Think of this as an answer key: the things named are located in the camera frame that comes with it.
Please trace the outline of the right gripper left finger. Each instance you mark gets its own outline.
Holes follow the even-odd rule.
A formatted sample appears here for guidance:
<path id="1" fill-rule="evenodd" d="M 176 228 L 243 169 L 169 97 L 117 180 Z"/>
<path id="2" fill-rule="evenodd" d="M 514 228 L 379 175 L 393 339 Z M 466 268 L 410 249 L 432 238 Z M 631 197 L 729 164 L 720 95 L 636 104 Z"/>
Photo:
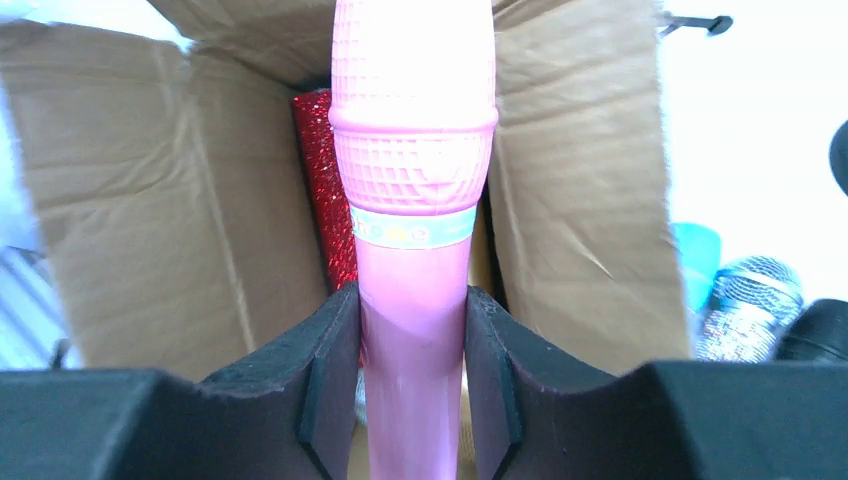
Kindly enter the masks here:
<path id="1" fill-rule="evenodd" d="M 355 284 L 191 382 L 157 369 L 5 372 L 5 479 L 343 479 L 360 350 Z"/>

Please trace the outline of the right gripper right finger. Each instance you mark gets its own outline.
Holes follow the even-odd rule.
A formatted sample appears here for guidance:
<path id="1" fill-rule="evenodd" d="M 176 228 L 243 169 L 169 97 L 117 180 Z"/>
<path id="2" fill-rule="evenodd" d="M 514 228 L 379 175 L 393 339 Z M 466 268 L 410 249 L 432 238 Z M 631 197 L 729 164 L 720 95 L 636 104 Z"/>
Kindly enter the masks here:
<path id="1" fill-rule="evenodd" d="M 847 368 L 653 361 L 615 377 L 484 290 L 465 359 L 482 479 L 843 479 Z"/>

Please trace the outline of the brown cardboard box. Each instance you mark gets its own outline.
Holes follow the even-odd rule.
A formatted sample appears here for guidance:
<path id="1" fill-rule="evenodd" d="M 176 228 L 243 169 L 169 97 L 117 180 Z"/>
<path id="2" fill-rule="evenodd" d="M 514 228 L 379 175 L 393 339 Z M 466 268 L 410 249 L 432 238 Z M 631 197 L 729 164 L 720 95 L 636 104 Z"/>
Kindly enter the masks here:
<path id="1" fill-rule="evenodd" d="M 195 45 L 17 20 L 5 114 L 81 369 L 200 382 L 333 295 L 290 103 L 332 1 L 158 1 Z M 492 238 L 513 319 L 615 377 L 689 354 L 653 1 L 496 1 Z"/>

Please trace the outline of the silver glitter microphone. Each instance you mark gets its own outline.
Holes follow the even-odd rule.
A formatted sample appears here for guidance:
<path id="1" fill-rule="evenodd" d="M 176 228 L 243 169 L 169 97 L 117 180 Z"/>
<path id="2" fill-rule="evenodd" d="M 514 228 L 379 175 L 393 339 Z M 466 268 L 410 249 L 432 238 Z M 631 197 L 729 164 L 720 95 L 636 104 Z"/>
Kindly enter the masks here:
<path id="1" fill-rule="evenodd" d="M 803 306 L 800 278 L 784 262 L 764 255 L 730 262 L 714 277 L 697 330 L 695 358 L 765 361 Z"/>

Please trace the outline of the pink microphone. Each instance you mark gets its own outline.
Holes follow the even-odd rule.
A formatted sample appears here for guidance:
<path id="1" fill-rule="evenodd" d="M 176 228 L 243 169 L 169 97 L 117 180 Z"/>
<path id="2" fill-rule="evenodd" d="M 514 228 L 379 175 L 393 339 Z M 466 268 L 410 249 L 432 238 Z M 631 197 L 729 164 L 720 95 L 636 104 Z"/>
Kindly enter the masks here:
<path id="1" fill-rule="evenodd" d="M 336 5 L 329 120 L 355 238 L 374 479 L 457 473 L 495 72 L 487 1 Z"/>

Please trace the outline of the black tripod shock-mount stand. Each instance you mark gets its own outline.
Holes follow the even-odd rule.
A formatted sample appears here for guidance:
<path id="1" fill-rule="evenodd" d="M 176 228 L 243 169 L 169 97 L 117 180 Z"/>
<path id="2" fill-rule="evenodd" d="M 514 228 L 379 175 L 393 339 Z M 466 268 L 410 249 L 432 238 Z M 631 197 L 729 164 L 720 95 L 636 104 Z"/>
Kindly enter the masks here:
<path id="1" fill-rule="evenodd" d="M 727 32 L 734 24 L 734 19 L 731 16 L 719 15 L 713 18 L 691 17 L 674 15 L 670 12 L 664 12 L 659 26 L 661 30 L 658 33 L 660 38 L 665 38 L 673 32 L 681 28 L 696 28 L 706 31 L 708 37 L 718 36 Z"/>

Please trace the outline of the blue microphone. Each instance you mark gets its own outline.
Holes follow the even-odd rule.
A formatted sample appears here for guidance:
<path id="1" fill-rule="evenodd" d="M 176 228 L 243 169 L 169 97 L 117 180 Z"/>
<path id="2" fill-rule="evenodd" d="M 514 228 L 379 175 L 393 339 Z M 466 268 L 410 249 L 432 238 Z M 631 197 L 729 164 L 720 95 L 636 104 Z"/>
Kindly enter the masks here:
<path id="1" fill-rule="evenodd" d="M 721 264 L 722 240 L 713 229 L 692 222 L 671 224 L 684 287 L 684 304 L 693 312 L 707 303 Z"/>

